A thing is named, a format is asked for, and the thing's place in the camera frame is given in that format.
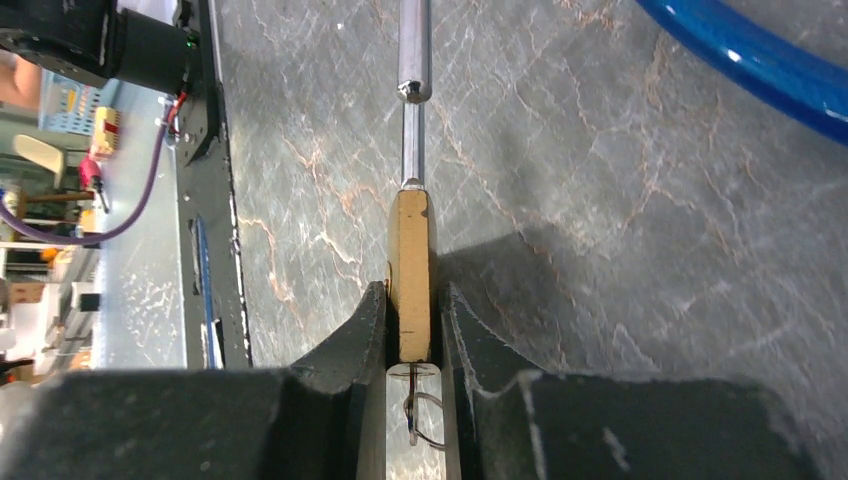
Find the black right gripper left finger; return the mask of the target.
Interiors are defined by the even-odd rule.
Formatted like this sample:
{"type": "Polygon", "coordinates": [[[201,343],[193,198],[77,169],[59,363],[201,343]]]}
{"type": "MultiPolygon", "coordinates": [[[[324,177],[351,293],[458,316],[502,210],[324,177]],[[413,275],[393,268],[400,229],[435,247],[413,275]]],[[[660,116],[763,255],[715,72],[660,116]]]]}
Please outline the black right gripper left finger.
{"type": "Polygon", "coordinates": [[[385,286],[284,368],[96,370],[42,383],[5,479],[382,479],[385,286]]]}

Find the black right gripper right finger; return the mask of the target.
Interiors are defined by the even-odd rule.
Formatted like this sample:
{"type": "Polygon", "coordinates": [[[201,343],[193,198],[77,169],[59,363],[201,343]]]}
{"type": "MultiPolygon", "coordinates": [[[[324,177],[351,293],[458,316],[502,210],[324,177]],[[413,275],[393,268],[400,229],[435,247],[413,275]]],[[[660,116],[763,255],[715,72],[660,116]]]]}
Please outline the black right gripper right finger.
{"type": "Polygon", "coordinates": [[[440,294],[450,479],[817,479],[792,415],[748,379],[547,371],[440,294]]]}

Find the brass padlock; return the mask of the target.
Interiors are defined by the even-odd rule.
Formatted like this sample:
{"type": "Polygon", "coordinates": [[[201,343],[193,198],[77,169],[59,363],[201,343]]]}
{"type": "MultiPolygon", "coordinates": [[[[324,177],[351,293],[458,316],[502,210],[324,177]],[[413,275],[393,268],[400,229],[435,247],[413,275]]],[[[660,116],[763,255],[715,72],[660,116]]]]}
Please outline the brass padlock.
{"type": "Polygon", "coordinates": [[[425,184],[425,104],[433,91],[431,11],[426,0],[399,3],[401,177],[388,228],[389,296],[397,314],[398,353],[388,373],[410,383],[433,369],[436,234],[425,184]]]}

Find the blue cable lock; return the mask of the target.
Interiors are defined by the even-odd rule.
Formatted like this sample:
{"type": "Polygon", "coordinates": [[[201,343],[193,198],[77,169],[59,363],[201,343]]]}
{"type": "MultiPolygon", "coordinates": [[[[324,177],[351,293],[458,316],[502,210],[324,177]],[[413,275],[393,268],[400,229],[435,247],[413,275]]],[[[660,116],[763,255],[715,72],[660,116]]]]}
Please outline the blue cable lock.
{"type": "Polygon", "coordinates": [[[683,46],[761,101],[843,146],[847,71],[755,24],[722,1],[642,0],[683,46]]]}

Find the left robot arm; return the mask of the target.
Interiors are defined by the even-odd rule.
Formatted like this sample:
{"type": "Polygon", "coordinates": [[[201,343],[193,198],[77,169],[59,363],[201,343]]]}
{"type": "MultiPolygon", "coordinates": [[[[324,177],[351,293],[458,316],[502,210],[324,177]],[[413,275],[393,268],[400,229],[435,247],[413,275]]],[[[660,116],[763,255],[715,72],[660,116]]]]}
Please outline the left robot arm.
{"type": "Polygon", "coordinates": [[[116,1],[3,1],[1,48],[86,85],[117,79],[169,94],[200,61],[190,31],[116,1]]]}

